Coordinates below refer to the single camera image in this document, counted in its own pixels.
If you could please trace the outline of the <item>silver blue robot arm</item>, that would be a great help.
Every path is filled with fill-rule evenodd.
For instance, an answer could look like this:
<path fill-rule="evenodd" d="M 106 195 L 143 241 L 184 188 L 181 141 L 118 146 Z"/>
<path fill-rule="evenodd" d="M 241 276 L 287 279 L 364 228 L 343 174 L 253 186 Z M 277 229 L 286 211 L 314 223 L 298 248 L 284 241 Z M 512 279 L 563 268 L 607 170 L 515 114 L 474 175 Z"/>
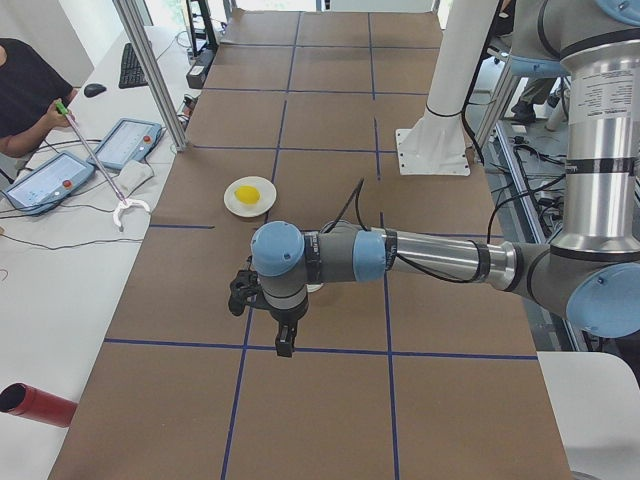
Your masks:
<path fill-rule="evenodd" d="M 548 244 L 455 240 L 335 220 L 302 232 L 274 221 L 251 241 L 253 267 L 229 308 L 277 321 L 277 353 L 294 352 L 311 284 L 417 271 L 450 283 L 486 282 L 605 338 L 639 328 L 639 243 L 632 232 L 639 159 L 639 5 L 525 1 L 512 60 L 526 75 L 558 61 L 571 75 L 561 232 Z"/>

